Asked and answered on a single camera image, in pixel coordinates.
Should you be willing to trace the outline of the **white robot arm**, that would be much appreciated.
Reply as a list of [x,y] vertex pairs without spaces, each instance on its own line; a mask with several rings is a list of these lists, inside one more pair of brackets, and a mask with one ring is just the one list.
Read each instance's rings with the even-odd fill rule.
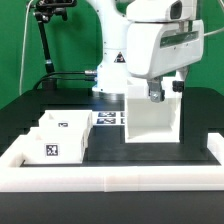
[[184,90],[188,66],[203,54],[204,25],[198,0],[87,0],[97,13],[103,58],[93,94],[120,100],[127,82],[147,82],[161,102]]

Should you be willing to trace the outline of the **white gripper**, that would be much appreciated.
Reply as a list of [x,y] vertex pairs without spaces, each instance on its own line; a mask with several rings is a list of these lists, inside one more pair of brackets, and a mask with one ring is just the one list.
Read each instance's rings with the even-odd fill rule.
[[174,92],[182,92],[189,73],[188,65],[200,61],[204,47],[202,20],[183,32],[179,23],[132,23],[127,32],[127,70],[133,77],[147,79],[152,102],[163,102],[161,78],[176,71]]

